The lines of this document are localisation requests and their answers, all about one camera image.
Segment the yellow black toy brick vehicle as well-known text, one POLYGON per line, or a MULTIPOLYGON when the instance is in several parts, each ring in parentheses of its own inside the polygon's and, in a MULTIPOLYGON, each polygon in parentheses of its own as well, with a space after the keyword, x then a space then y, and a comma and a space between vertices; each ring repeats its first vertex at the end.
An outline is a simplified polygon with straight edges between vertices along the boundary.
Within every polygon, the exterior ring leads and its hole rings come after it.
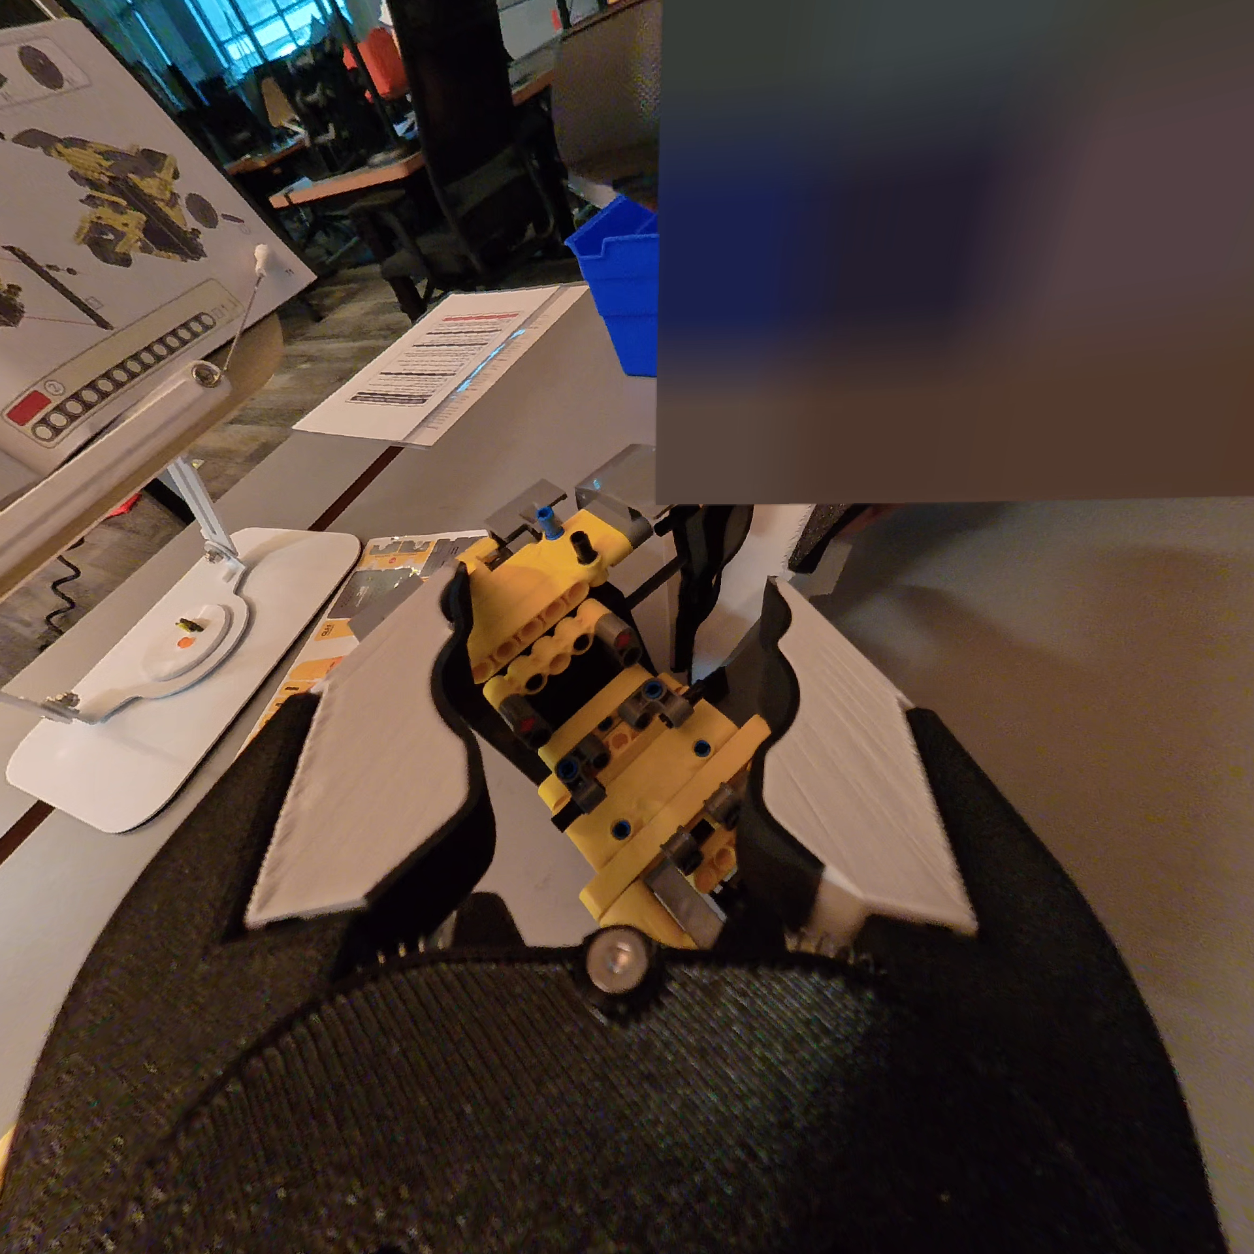
POLYGON ((768 723, 716 701, 726 672, 675 672, 675 507, 654 501, 654 448, 629 444, 565 493, 538 481, 462 553, 475 697, 467 721, 533 784, 593 868, 603 926, 715 947, 737 874, 748 765, 768 723))

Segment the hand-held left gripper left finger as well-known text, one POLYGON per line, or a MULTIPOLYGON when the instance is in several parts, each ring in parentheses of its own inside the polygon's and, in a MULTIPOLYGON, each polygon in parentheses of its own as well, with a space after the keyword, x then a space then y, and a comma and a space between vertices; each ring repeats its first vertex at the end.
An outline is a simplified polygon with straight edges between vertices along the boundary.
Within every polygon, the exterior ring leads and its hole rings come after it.
POLYGON ((475 694, 468 569, 448 565, 323 685, 243 913, 252 931, 362 910, 362 930, 418 938, 472 893, 496 850, 475 694))

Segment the yellow grey sticker sheet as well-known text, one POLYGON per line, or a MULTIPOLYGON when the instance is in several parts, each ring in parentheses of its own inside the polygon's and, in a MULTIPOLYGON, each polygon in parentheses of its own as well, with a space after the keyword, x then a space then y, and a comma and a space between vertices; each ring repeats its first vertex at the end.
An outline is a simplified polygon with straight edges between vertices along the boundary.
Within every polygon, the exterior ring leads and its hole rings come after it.
POLYGON ((487 530, 418 533, 368 539, 349 577, 331 598, 308 641, 279 684, 271 705, 254 723, 250 740, 274 718, 286 700, 317 685, 355 647, 375 629, 440 567, 487 537, 487 530))

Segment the black office chair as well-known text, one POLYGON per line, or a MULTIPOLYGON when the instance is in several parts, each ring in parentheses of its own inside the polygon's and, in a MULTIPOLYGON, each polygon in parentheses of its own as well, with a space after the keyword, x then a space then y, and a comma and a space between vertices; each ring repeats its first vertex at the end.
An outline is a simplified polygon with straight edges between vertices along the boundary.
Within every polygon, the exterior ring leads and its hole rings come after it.
POLYGON ((414 322, 434 290, 494 290, 533 260, 573 264, 553 128, 516 107, 496 1, 390 1, 439 219, 382 260, 414 322))

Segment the wooden office desk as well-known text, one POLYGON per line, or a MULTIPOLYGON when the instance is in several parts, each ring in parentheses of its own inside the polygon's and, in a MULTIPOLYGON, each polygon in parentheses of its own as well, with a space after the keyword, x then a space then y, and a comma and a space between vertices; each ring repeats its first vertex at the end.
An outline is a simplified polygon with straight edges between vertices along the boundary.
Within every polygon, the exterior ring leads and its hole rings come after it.
POLYGON ((295 209, 337 197, 352 197, 384 184, 403 182, 424 169, 424 152, 405 152, 388 164, 366 164, 327 179, 301 179, 270 197, 271 209, 295 209))

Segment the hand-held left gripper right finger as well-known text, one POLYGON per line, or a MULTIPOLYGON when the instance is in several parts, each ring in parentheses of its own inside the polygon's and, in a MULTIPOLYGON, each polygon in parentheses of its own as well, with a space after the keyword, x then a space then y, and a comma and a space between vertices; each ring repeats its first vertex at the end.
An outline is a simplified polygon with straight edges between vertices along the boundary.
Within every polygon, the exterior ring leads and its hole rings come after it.
POLYGON ((973 935, 910 701, 778 577, 762 591, 759 713, 737 857, 785 931, 849 942, 869 917, 973 935))

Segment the red orange chair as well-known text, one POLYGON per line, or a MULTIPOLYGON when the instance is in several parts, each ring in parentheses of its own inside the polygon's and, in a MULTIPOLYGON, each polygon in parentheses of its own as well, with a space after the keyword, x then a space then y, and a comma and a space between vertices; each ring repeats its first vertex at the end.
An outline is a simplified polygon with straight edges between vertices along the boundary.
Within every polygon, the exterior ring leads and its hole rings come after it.
POLYGON ((409 95, 409 75, 392 27, 375 24, 356 51, 366 58, 368 79, 380 87, 382 102, 396 102, 409 95))

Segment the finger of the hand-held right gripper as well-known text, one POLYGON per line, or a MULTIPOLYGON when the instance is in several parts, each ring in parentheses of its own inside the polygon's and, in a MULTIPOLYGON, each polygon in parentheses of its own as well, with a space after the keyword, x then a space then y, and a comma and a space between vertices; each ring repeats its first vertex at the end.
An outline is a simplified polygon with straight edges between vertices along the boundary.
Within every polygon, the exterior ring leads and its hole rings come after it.
POLYGON ((737 555, 754 521, 754 505, 675 507, 680 599, 675 618, 675 672, 694 675, 698 626, 710 618, 723 569, 737 555))

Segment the building instruction booklet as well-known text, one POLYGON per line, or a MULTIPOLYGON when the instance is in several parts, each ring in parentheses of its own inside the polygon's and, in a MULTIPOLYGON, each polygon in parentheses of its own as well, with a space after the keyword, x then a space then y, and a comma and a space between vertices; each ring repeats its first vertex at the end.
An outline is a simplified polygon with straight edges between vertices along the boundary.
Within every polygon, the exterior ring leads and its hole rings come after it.
POLYGON ((2 499, 314 279, 82 20, 2 29, 2 499))

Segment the blue plastic bin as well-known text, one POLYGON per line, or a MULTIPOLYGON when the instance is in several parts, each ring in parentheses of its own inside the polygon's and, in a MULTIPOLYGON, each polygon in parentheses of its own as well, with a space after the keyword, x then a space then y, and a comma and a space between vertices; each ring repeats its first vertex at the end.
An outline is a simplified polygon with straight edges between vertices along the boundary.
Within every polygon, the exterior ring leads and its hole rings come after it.
POLYGON ((629 375, 657 378, 661 235, 657 212, 620 195, 567 235, 629 375))

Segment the laminated printed paper sheet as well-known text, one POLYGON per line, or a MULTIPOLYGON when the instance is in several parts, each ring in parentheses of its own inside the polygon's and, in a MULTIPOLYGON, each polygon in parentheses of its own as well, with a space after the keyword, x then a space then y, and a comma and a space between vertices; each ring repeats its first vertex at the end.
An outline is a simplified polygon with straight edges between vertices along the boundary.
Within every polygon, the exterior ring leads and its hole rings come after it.
POLYGON ((587 282, 449 295, 295 428, 431 448, 587 295, 587 282))

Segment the white book stand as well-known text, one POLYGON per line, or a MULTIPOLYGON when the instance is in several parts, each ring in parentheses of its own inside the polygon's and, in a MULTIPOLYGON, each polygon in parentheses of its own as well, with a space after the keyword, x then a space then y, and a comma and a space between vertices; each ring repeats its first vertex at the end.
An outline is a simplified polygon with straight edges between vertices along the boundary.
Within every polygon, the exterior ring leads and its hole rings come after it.
POLYGON ((30 723, 6 784, 106 833, 163 810, 362 551, 346 533, 228 530, 185 449, 235 406, 231 373, 172 365, 69 463, 2 510, 2 592, 164 470, 205 553, 72 689, 2 706, 30 723))

